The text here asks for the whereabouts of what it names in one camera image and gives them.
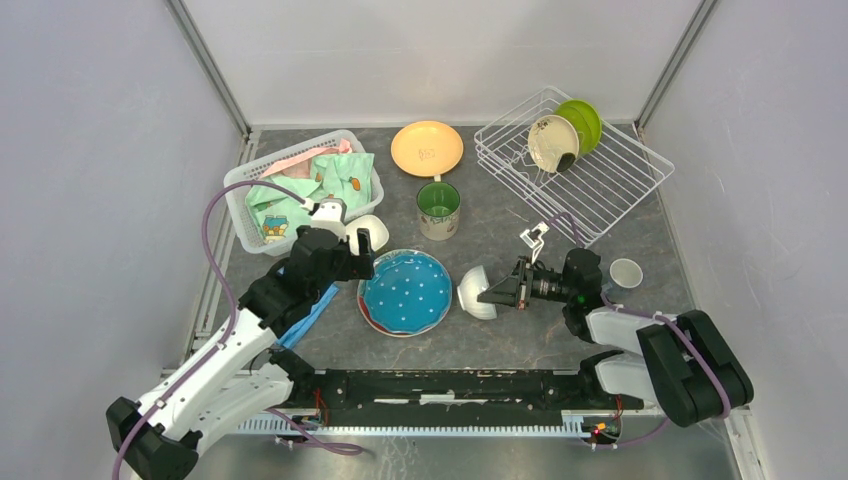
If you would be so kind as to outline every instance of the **dish rack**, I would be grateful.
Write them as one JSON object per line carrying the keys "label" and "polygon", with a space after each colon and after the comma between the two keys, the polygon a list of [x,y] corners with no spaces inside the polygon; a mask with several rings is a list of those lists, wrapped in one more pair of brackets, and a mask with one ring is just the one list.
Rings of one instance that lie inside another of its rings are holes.
{"label": "dish rack", "polygon": [[[226,187],[243,180],[258,180],[259,176],[278,160],[293,157],[314,147],[337,147],[342,140],[349,141],[351,149],[354,152],[365,152],[365,148],[363,148],[362,144],[359,143],[356,135],[348,130],[336,130],[334,132],[321,135],[320,137],[315,137],[311,140],[265,155],[264,157],[258,158],[250,163],[240,165],[230,170],[227,175],[224,176],[224,186]],[[253,221],[253,217],[250,215],[247,205],[244,203],[244,199],[247,197],[247,192],[249,190],[250,189],[248,188],[238,188],[227,193],[225,197],[230,217],[233,219],[233,227],[235,228],[236,235],[241,241],[241,246],[248,253],[264,253],[266,255],[271,255],[272,257],[288,253],[294,244],[295,237],[292,236],[288,239],[277,240],[276,242],[269,244],[265,243],[265,239],[262,235],[260,235],[259,229]],[[373,212],[374,207],[379,205],[382,201],[383,185],[380,183],[380,176],[377,175],[377,171],[372,169],[371,202],[359,208],[348,210],[345,215],[345,223]]]}
{"label": "dish rack", "polygon": [[541,170],[530,157],[527,134],[536,119],[553,114],[567,100],[571,97],[546,87],[477,131],[477,163],[577,244],[570,213],[580,240],[590,246],[656,190],[674,165],[603,122],[601,142],[592,152],[564,172]]}

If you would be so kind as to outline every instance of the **white wall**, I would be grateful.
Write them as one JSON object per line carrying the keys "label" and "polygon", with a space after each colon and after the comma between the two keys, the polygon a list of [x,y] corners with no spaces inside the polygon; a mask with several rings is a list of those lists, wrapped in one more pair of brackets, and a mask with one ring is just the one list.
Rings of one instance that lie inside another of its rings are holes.
{"label": "white wall", "polygon": [[545,85],[634,119],[697,0],[186,0],[253,124],[492,120]]}
{"label": "white wall", "polygon": [[848,470],[848,4],[813,3],[721,2],[647,129],[696,300],[791,480]]}
{"label": "white wall", "polygon": [[0,478],[107,478],[106,407],[177,359],[239,136],[158,0],[0,14]]}

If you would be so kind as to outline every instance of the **cartoon print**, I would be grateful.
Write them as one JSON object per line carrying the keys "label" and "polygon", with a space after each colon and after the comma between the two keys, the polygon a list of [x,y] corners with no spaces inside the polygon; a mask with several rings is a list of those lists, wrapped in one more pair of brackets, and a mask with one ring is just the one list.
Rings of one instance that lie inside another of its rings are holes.
{"label": "cartoon print", "polygon": [[284,238],[288,226],[289,220],[285,215],[267,215],[265,222],[262,224],[262,231],[265,232],[265,243],[271,243]]}

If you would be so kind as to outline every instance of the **green cloth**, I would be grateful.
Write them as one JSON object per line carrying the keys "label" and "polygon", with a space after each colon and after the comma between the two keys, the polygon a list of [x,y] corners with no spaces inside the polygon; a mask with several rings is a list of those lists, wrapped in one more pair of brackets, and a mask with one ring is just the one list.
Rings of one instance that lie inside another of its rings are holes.
{"label": "green cloth", "polygon": [[[333,153],[312,158],[311,178],[290,178],[276,173],[263,180],[288,188],[295,194],[319,202],[340,198],[347,211],[371,201],[373,153]],[[295,238],[297,227],[309,224],[309,214],[288,195],[273,188],[255,186],[245,198],[247,209],[265,243]]]}

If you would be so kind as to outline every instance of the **cup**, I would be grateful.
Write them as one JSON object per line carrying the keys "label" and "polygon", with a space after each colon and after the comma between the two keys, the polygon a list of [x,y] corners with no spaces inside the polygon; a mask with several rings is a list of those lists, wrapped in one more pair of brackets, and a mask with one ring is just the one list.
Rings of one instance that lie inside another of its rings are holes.
{"label": "cup", "polygon": [[436,181],[418,191],[418,226],[430,240],[447,240],[459,227],[459,192],[453,185]]}
{"label": "cup", "polygon": [[609,281],[603,286],[605,294],[624,294],[642,283],[642,267],[629,258],[619,258],[610,264]]}

